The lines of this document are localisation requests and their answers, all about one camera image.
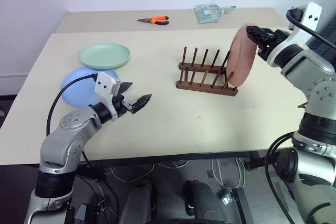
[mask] wooden peg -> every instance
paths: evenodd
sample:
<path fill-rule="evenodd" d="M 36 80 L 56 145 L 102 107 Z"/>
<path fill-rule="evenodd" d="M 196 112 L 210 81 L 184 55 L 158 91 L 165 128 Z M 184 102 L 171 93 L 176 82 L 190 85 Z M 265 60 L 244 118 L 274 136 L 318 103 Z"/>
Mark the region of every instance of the wooden peg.
<path fill-rule="evenodd" d="M 214 67 L 214 64 L 215 64 L 215 62 L 216 62 L 216 60 L 217 60 L 217 57 L 218 57 L 218 55 L 219 55 L 219 51 L 220 51 L 220 50 L 217 50 L 217 53 L 216 53 L 215 58 L 214 58 L 214 61 L 213 61 L 212 64 L 211 64 L 211 68 Z"/>
<path fill-rule="evenodd" d="M 204 62 L 205 62 L 205 59 L 206 59 L 206 55 L 208 54 L 208 51 L 209 51 L 209 49 L 206 49 L 206 50 L 205 50 L 205 54 L 204 54 L 204 57 L 203 57 L 203 60 L 202 60 L 201 68 L 202 68 L 203 65 L 204 65 Z"/>
<path fill-rule="evenodd" d="M 181 75 L 180 75 L 180 84 L 182 83 L 182 78 L 183 78 L 183 71 L 184 71 L 184 69 L 181 69 Z"/>
<path fill-rule="evenodd" d="M 222 86 L 222 89 L 226 89 L 226 87 L 229 84 L 229 80 L 232 78 L 232 76 L 233 76 L 233 72 L 231 72 L 230 75 L 229 75 L 229 77 L 226 79 L 224 85 Z"/>
<path fill-rule="evenodd" d="M 197 47 L 195 47 L 195 52 L 194 52 L 193 62 L 191 62 L 191 66 L 194 66 L 195 59 L 196 59 L 196 54 L 197 54 Z"/>
<path fill-rule="evenodd" d="M 185 69 L 185 77 L 184 77 L 184 81 L 188 81 L 188 72 L 189 72 L 189 68 Z"/>
<path fill-rule="evenodd" d="M 187 47 L 184 47 L 184 51 L 183 51 L 183 59 L 182 59 L 182 65 L 184 65 L 184 61 L 185 61 L 185 53 L 187 52 Z"/>
<path fill-rule="evenodd" d="M 220 67 L 221 70 L 223 70 L 223 68 L 224 68 L 224 66 L 225 66 L 225 63 L 226 63 L 227 59 L 229 58 L 230 52 L 231 52 L 230 50 L 227 52 L 226 57 L 225 57 L 225 59 L 224 59 L 224 61 L 223 61 L 223 64 L 222 64 L 222 66 Z"/>
<path fill-rule="evenodd" d="M 201 82 L 201 85 L 200 85 L 200 86 L 203 85 L 203 83 L 204 83 L 204 81 L 205 81 L 205 78 L 206 78 L 206 76 L 207 76 L 208 73 L 209 73 L 209 70 L 205 70 L 205 73 L 204 73 L 204 75 L 203 75 L 203 79 L 202 79 L 202 82 Z"/>
<path fill-rule="evenodd" d="M 218 71 L 217 74 L 216 74 L 216 77 L 215 77 L 215 80 L 214 82 L 212 83 L 211 85 L 211 88 L 213 89 L 214 88 L 214 85 L 216 84 L 216 81 L 218 80 L 218 77 L 221 75 L 221 71 Z"/>
<path fill-rule="evenodd" d="M 193 71 L 193 75 L 191 76 L 191 80 L 190 80 L 190 83 L 189 83 L 190 85 L 193 84 L 195 74 L 196 74 L 196 70 Z"/>

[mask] pliers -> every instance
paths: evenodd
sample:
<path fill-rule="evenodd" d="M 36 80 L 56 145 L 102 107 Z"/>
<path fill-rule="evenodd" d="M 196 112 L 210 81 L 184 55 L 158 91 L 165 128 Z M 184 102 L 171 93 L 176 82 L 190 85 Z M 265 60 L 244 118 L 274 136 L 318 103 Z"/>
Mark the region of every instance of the pliers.
<path fill-rule="evenodd" d="M 167 16 L 158 16 L 158 17 L 151 17 L 151 18 L 141 18 L 141 19 L 138 19 L 138 21 L 157 24 L 157 25 L 168 25 L 169 21 L 161 21 L 161 20 L 167 20 L 167 19 L 169 19 Z"/>

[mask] orange pliers handle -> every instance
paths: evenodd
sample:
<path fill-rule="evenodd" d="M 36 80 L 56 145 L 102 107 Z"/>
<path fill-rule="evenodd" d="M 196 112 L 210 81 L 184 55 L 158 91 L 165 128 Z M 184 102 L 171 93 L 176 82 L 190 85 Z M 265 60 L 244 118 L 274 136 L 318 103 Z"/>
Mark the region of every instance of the orange pliers handle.
<path fill-rule="evenodd" d="M 167 16 L 157 16 L 157 17 L 152 17 L 151 18 L 151 23 L 152 24 L 157 24 L 157 25 L 167 25 L 169 24 L 169 21 L 161 21 L 161 20 L 167 20 L 169 17 Z"/>

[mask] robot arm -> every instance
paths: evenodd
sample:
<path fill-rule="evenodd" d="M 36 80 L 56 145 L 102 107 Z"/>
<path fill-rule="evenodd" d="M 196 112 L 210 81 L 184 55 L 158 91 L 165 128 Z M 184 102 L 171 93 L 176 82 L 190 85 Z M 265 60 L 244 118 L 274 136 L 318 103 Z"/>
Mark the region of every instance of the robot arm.
<path fill-rule="evenodd" d="M 115 121 L 127 111 L 136 113 L 150 100 L 148 94 L 133 105 L 124 102 L 121 93 L 131 85 L 99 72 L 94 89 L 98 103 L 68 113 L 47 136 L 41 146 L 36 187 L 31 192 L 25 223 L 31 223 L 34 214 L 41 211 L 65 209 L 63 217 L 66 217 L 75 171 L 85 144 L 104 123 Z"/>
<path fill-rule="evenodd" d="M 289 11 L 315 30 L 321 7 L 315 3 Z M 256 26 L 247 27 L 248 37 L 259 46 L 258 54 L 300 89 L 307 98 L 293 148 L 279 152 L 276 172 L 296 201 L 305 223 L 336 220 L 336 73 L 331 63 L 301 47 L 311 37 L 295 27 L 290 35 Z"/>

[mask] gray floor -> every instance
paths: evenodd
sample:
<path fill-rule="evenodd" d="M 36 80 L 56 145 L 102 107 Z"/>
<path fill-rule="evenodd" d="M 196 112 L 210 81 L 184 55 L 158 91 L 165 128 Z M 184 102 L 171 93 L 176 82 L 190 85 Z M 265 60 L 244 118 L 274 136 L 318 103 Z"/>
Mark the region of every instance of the gray floor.
<path fill-rule="evenodd" d="M 0 101 L 0 108 L 7 112 L 11 103 L 12 102 Z M 234 159 L 221 159 L 220 164 L 224 183 L 228 187 L 234 186 L 238 180 L 238 170 Z M 151 164 L 141 166 L 123 166 L 117 167 L 115 173 L 125 180 L 130 180 L 146 173 L 150 168 Z M 181 196 L 182 187 L 186 180 L 198 179 L 199 181 L 205 182 L 220 195 L 222 188 L 214 178 L 208 178 L 208 170 L 211 170 L 210 160 L 190 161 L 186 166 L 179 169 L 167 169 L 159 165 L 155 165 L 153 172 L 143 179 L 152 181 L 158 190 L 157 218 L 190 218 L 185 213 L 184 201 Z M 1 224 L 23 223 L 25 212 L 29 203 L 30 193 L 34 189 L 36 175 L 37 169 L 28 166 L 0 166 Z M 272 170 L 271 175 L 275 186 L 280 192 L 280 195 L 282 195 L 285 205 L 288 206 L 289 213 L 293 217 L 294 221 L 297 224 L 303 223 L 294 201 L 287 193 L 285 185 Z M 121 206 L 123 206 L 129 191 L 138 182 L 124 183 L 117 180 L 112 174 L 107 176 L 109 183 L 119 196 Z M 89 181 L 89 183 L 94 187 L 98 196 L 101 196 L 96 183 L 91 181 Z M 104 187 L 104 185 L 102 185 L 102 188 L 106 196 L 111 197 L 113 201 L 113 197 L 110 195 L 107 188 Z M 271 193 L 263 168 L 246 173 L 244 190 L 255 224 L 280 224 L 288 222 Z M 81 203 L 93 202 L 95 202 L 95 198 L 90 188 L 83 181 L 76 178 L 74 183 L 72 205 L 78 209 Z M 241 223 L 235 203 L 228 206 L 223 205 L 223 210 L 229 222 L 236 224 Z M 109 223 L 114 223 L 114 214 L 107 210 L 107 215 Z M 100 216 L 99 223 L 105 223 L 103 216 Z"/>

